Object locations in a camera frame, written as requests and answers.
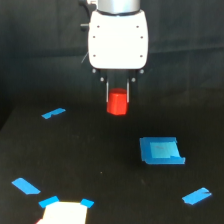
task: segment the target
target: blue paper piece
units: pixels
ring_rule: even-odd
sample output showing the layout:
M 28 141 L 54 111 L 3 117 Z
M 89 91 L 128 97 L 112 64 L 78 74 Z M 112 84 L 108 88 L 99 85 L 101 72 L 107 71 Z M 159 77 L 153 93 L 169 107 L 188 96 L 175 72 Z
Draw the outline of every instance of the blue paper piece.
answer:
M 185 164 L 180 157 L 177 140 L 174 137 L 141 138 L 142 161 L 147 164 Z
M 53 110 L 49 113 L 46 113 L 46 114 L 42 115 L 42 117 L 45 118 L 45 119 L 49 119 L 49 118 L 51 118 L 52 115 L 58 115 L 58 114 L 61 114 L 63 112 L 65 112 L 65 109 L 58 108 L 56 110 Z
M 211 195 L 212 194 L 209 192 L 209 190 L 207 190 L 206 188 L 203 187 L 203 188 L 183 197 L 182 199 L 184 200 L 185 203 L 194 205 L 197 202 L 199 202 Z
M 23 191 L 26 195 L 28 194 L 39 194 L 40 191 L 35 188 L 32 184 L 24 180 L 23 178 L 18 178 L 12 182 L 14 186 Z
M 44 201 L 41 201 L 39 202 L 39 205 L 42 207 L 42 208 L 46 208 L 46 206 L 50 205 L 50 204 L 53 204 L 55 202 L 58 202 L 59 199 L 57 196 L 54 196 L 54 197 L 51 197 L 51 198 L 48 198 Z
M 87 200 L 87 199 L 82 199 L 81 205 L 85 205 L 87 208 L 91 208 L 93 206 L 94 202 Z

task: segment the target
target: light blue folded paper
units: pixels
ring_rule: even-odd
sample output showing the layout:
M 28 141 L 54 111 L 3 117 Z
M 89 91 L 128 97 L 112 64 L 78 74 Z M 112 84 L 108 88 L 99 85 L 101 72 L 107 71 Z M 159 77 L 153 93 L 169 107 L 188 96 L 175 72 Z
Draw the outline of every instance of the light blue folded paper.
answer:
M 180 157 L 177 140 L 174 137 L 141 138 L 140 147 L 142 161 L 147 164 L 185 164 Z
M 19 188 L 22 192 L 24 192 L 26 195 L 28 194 L 39 194 L 40 191 L 35 188 L 32 184 L 24 180 L 23 178 L 18 178 L 15 181 L 12 182 L 14 186 Z
M 53 110 L 49 113 L 46 113 L 46 114 L 42 115 L 42 117 L 45 118 L 45 119 L 49 119 L 49 118 L 51 118 L 52 115 L 58 115 L 58 114 L 61 114 L 63 112 L 65 112 L 65 109 L 58 108 L 56 110 Z
M 186 204 L 190 204 L 190 205 L 194 205 L 197 202 L 211 196 L 212 194 L 209 192 L 209 190 L 207 190 L 206 188 L 201 188 L 185 197 L 183 197 L 182 199 L 184 200 L 184 202 Z

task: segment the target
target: red block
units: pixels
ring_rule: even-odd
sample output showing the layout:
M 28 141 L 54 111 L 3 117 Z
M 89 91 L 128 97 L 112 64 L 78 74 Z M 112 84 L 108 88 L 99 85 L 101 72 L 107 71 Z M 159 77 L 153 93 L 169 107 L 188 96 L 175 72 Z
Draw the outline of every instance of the red block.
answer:
M 113 115 L 125 115 L 128 110 L 127 90 L 111 89 L 107 103 L 107 112 Z

